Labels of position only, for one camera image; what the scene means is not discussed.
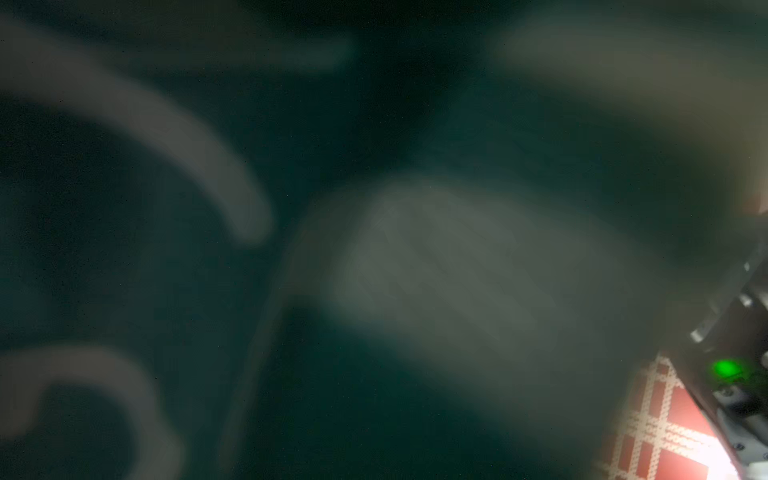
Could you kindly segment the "green cat-print pillow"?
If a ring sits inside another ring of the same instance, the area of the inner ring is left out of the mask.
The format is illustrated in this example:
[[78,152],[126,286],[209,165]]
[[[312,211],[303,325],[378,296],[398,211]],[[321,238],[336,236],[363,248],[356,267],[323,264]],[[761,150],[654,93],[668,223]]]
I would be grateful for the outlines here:
[[767,176],[763,1],[5,1],[5,479],[583,479]]

